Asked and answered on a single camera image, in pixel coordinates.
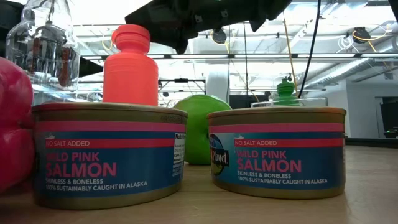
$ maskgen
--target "green ball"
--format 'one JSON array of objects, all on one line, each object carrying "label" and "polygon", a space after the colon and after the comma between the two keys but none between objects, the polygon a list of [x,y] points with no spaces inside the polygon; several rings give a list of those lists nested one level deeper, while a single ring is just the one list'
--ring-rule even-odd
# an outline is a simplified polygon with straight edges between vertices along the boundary
[{"label": "green ball", "polygon": [[215,96],[192,95],[179,101],[174,108],[188,113],[185,161],[193,165],[210,165],[207,115],[231,107]]}]

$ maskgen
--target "orange bottle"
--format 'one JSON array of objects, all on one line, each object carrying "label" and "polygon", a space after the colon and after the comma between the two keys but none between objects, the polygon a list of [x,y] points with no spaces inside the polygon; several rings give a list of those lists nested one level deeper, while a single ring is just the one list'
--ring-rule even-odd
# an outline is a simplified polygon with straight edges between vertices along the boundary
[{"label": "orange bottle", "polygon": [[150,47],[149,31],[138,25],[121,25],[112,41],[121,53],[105,61],[103,101],[157,106],[158,68],[145,55]]}]

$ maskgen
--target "can label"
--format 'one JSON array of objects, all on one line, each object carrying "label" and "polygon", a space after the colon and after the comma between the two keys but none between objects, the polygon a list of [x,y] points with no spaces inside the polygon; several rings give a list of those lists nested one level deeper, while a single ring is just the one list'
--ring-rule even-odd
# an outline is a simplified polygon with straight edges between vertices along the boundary
[{"label": "can label", "polygon": [[35,127],[35,192],[109,197],[158,190],[183,175],[185,125],[43,121]]},{"label": "can label", "polygon": [[343,124],[211,126],[209,138],[213,178],[228,184],[324,190],[345,183]]}]

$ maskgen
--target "green bottle cap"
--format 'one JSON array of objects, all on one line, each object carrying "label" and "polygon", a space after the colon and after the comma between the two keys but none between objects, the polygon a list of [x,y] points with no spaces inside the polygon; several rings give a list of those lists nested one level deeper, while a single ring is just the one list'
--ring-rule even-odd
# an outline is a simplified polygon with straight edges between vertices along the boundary
[{"label": "green bottle cap", "polygon": [[277,85],[278,98],[275,99],[275,105],[296,105],[297,97],[292,95],[294,84],[288,82],[286,78],[282,79],[282,83]]}]

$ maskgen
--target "glass bottle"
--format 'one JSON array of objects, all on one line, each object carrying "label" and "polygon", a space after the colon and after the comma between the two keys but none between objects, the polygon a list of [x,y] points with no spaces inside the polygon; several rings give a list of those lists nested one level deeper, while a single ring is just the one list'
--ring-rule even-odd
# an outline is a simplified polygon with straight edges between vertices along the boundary
[{"label": "glass bottle", "polygon": [[29,0],[6,46],[7,59],[32,82],[34,105],[77,91],[80,52],[67,0]]}]

